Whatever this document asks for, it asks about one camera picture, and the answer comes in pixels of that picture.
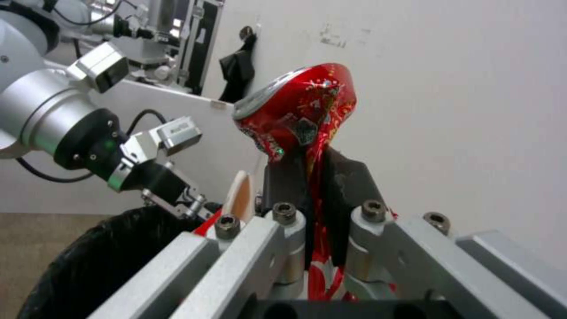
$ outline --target white wall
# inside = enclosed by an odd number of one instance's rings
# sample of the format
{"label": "white wall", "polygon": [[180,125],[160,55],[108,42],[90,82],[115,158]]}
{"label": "white wall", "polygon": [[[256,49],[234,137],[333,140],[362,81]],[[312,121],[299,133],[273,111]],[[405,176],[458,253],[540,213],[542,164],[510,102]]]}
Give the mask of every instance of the white wall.
{"label": "white wall", "polygon": [[[333,142],[370,168],[401,215],[496,228],[567,270],[567,4],[229,0],[218,58],[261,24],[252,90],[302,65],[351,70],[358,106]],[[326,37],[343,48],[321,42]]]}

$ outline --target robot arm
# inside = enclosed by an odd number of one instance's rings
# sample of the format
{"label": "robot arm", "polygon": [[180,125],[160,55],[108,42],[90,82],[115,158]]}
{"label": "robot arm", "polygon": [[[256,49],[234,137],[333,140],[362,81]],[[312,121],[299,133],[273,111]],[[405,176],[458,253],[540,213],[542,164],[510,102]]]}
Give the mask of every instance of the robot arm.
{"label": "robot arm", "polygon": [[[47,69],[42,55],[49,50],[43,29],[48,19],[16,8],[27,13],[0,11],[0,158],[42,150],[66,169],[88,169],[117,192],[141,190],[145,199],[177,216],[194,216],[205,201],[196,185],[172,163],[155,162],[159,149],[172,155],[199,141],[193,121],[181,117],[128,136],[118,117],[87,95],[91,89],[104,93],[122,80],[126,57],[107,42],[65,70]],[[44,19],[41,28],[34,19]],[[188,199],[190,207],[178,204]]]}

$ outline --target white plastic piece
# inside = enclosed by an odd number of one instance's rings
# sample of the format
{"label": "white plastic piece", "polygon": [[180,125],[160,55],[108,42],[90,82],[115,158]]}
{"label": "white plastic piece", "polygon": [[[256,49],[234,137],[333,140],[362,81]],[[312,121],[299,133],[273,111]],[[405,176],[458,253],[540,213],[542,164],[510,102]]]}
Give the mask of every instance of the white plastic piece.
{"label": "white plastic piece", "polygon": [[254,216],[254,193],[252,177],[245,171],[238,171],[226,195],[222,213],[232,214],[247,223]]}

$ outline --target metal bracket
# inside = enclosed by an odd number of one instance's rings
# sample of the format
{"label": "metal bracket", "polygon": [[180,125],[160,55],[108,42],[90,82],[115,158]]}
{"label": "metal bracket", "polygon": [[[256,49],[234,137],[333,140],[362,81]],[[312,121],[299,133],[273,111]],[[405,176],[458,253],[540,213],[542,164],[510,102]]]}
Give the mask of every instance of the metal bracket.
{"label": "metal bracket", "polygon": [[440,295],[470,318],[545,317],[425,220],[400,217],[383,227],[366,248],[394,278],[398,297]]}

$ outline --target metal frame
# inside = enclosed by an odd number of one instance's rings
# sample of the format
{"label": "metal frame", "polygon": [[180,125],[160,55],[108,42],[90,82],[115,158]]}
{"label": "metal frame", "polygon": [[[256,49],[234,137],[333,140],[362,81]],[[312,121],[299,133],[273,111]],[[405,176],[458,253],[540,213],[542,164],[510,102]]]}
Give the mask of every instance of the metal frame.
{"label": "metal frame", "polygon": [[[357,227],[370,230],[366,233],[371,238],[366,249],[374,264],[392,275],[396,295],[401,299],[442,296],[469,318],[545,317],[421,218],[398,218],[386,224],[357,220],[351,224],[351,233]],[[372,231],[377,228],[383,231]]]}
{"label": "metal frame", "polygon": [[187,15],[185,17],[185,21],[183,23],[183,27],[181,29],[181,41],[179,43],[179,54],[176,58],[176,66],[175,66],[175,79],[174,82],[184,86],[185,82],[189,78],[189,64],[191,63],[191,57],[193,54],[193,47],[195,41],[197,40],[197,35],[199,32],[198,26],[201,18],[203,17],[203,10],[204,10],[204,3],[210,3],[211,5],[215,5],[218,7],[217,17],[215,19],[215,23],[213,26],[213,32],[211,34],[211,44],[208,49],[208,53],[205,59],[205,65],[203,68],[203,73],[200,79],[200,86],[203,87],[205,83],[206,73],[209,67],[210,59],[213,53],[214,48],[214,40],[217,36],[218,25],[221,20],[221,11],[222,7],[224,6],[224,1],[220,0],[189,0],[189,7],[187,9]]}
{"label": "metal frame", "polygon": [[213,241],[181,233],[89,318],[164,318],[218,256]]}
{"label": "metal frame", "polygon": [[285,247],[282,227],[253,217],[171,318],[236,318],[250,298],[268,296]]}
{"label": "metal frame", "polygon": [[567,318],[567,278],[497,231],[456,244],[552,318]]}

